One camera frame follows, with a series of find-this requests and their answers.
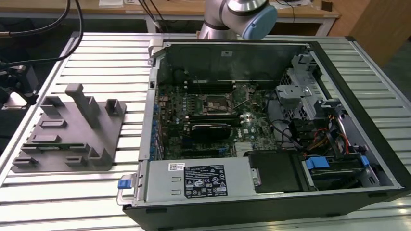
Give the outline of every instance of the white table leg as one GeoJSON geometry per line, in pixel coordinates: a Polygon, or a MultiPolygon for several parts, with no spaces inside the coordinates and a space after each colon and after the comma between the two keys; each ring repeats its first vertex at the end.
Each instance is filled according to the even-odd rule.
{"type": "Polygon", "coordinates": [[[316,31],[315,36],[327,36],[328,32],[331,30],[331,27],[333,25],[335,18],[327,18],[324,19],[323,24],[319,27],[319,30],[316,31]]]}
{"type": "Polygon", "coordinates": [[[153,23],[153,20],[151,19],[151,17],[145,16],[144,20],[145,20],[145,25],[147,25],[147,32],[148,33],[156,33],[156,27],[155,27],[155,23],[153,23]]]}

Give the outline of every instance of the blue latch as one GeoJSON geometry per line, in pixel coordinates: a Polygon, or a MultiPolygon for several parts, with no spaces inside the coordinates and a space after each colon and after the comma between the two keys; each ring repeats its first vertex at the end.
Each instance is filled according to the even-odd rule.
{"type": "Polygon", "coordinates": [[[364,155],[360,156],[360,161],[361,161],[361,164],[364,165],[364,167],[367,167],[369,165],[369,160],[364,155]]]}
{"type": "Polygon", "coordinates": [[[117,189],[131,189],[131,180],[119,180],[117,189]]]}
{"type": "Polygon", "coordinates": [[[305,160],[305,164],[308,169],[329,167],[327,158],[323,156],[311,157],[305,160]]]}

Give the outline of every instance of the barcode label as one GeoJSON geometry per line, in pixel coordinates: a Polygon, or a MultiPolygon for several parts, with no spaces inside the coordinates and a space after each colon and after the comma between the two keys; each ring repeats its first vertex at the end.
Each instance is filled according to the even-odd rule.
{"type": "Polygon", "coordinates": [[[169,163],[168,164],[168,171],[183,171],[184,170],[184,163],[169,163]]]}

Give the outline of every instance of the aluminum extrusion table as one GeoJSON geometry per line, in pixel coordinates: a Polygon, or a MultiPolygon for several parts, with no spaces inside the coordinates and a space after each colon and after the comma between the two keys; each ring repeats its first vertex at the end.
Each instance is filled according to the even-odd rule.
{"type": "MultiPolygon", "coordinates": [[[[105,172],[13,173],[9,169],[41,109],[22,119],[0,158],[0,230],[140,230],[116,203],[117,180],[137,170],[137,151],[148,88],[151,39],[195,39],[192,34],[85,33],[80,47],[59,62],[40,91],[64,95],[68,83],[83,83],[85,95],[97,101],[116,98],[127,103],[115,163],[105,172]]],[[[343,37],[268,36],[269,40],[319,41],[381,134],[411,171],[411,105],[355,41],[343,37]]],[[[71,49],[71,38],[63,52],[71,49]]],[[[332,86],[325,82],[332,95],[332,86]]],[[[345,216],[209,227],[196,230],[305,231],[409,230],[411,198],[367,206],[345,216]]]]}

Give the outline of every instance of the power supply label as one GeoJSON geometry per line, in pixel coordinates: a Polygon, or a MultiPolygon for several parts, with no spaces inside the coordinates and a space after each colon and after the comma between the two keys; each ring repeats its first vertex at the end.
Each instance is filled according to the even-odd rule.
{"type": "Polygon", "coordinates": [[[184,196],[228,196],[224,165],[184,167],[184,196]]]}

